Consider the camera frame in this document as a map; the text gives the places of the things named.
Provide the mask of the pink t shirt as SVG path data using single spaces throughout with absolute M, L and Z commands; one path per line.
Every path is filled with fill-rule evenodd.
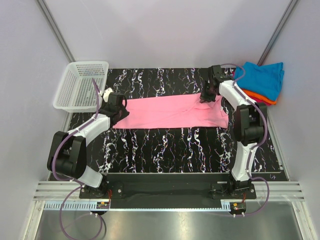
M 194 127 L 227 128 L 229 116 L 223 110 L 221 96 L 200 102 L 200 93 L 129 99 L 129 115 L 114 129 L 173 129 Z

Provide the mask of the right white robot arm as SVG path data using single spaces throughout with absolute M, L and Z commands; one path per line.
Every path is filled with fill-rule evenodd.
M 225 98 L 235 110 L 233 132 L 237 150 L 226 192 L 236 199 L 250 190 L 256 151 L 268 135 L 267 106 L 250 98 L 231 79 L 206 80 L 200 94 L 200 102 L 210 103 L 217 96 Z

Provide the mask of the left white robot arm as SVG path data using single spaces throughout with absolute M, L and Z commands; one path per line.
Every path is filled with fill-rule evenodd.
M 127 105 L 104 103 L 89 120 L 67 132 L 54 134 L 47 160 L 47 169 L 58 181 L 73 181 L 81 189 L 88 188 L 97 198 L 110 194 L 105 175 L 87 164 L 87 146 L 100 134 L 108 131 L 119 121 L 129 116 Z

